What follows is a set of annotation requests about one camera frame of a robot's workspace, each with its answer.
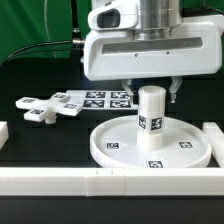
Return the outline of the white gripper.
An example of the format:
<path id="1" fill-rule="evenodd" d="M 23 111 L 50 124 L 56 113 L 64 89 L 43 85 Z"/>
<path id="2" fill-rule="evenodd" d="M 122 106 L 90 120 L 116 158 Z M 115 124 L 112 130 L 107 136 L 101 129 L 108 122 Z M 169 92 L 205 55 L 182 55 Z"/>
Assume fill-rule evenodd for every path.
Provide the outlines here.
<path id="1" fill-rule="evenodd" d="M 84 46 L 84 74 L 91 81 L 123 80 L 133 101 L 132 80 L 166 76 L 212 74 L 222 66 L 223 17 L 186 17 L 169 38 L 140 40 L 125 31 L 92 31 Z M 182 85 L 172 77 L 170 100 Z"/>

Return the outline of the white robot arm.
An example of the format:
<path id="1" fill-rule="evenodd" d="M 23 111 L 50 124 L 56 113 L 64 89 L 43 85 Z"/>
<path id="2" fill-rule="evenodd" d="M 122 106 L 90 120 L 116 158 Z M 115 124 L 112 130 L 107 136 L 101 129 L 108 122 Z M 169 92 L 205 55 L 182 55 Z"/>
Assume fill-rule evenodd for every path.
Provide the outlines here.
<path id="1" fill-rule="evenodd" d="M 186 75 L 222 66 L 224 16 L 184 17 L 180 0 L 112 0 L 88 15 L 84 74 L 92 81 L 167 77 L 176 93 Z"/>

